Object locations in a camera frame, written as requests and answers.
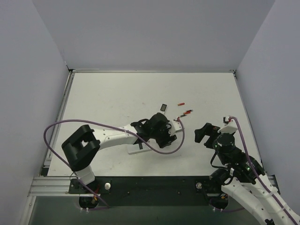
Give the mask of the white remote with red keypad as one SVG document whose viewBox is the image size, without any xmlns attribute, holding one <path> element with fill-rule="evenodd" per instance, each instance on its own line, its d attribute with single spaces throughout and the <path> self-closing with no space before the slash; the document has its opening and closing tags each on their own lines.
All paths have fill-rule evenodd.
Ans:
<svg viewBox="0 0 300 225">
<path fill-rule="evenodd" d="M 151 151 L 151 149 L 145 143 L 128 145 L 126 148 L 129 155 Z"/>
</svg>

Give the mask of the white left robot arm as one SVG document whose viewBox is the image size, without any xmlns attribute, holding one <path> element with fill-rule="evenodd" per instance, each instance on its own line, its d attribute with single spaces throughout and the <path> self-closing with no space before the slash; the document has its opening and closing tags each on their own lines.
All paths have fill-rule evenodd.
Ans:
<svg viewBox="0 0 300 225">
<path fill-rule="evenodd" d="M 92 129 L 89 125 L 82 125 L 61 147 L 71 170 L 80 179 L 79 187 L 90 193 L 96 188 L 90 164 L 99 150 L 124 144 L 140 144 L 150 139 L 155 140 L 162 149 L 171 145 L 177 139 L 176 133 L 181 130 L 182 125 L 178 121 L 168 120 L 158 112 L 150 119 L 132 122 L 117 129 Z"/>
</svg>

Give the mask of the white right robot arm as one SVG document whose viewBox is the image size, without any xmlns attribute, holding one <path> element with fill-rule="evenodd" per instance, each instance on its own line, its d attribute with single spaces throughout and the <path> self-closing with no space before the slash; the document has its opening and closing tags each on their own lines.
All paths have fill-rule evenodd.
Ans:
<svg viewBox="0 0 300 225">
<path fill-rule="evenodd" d="M 195 142 L 207 136 L 204 146 L 213 149 L 213 157 L 222 164 L 209 176 L 210 184 L 237 201 L 262 225 L 298 225 L 299 215 L 283 200 L 263 167 L 236 147 L 236 131 L 230 122 L 224 127 L 206 123 L 195 130 Z"/>
</svg>

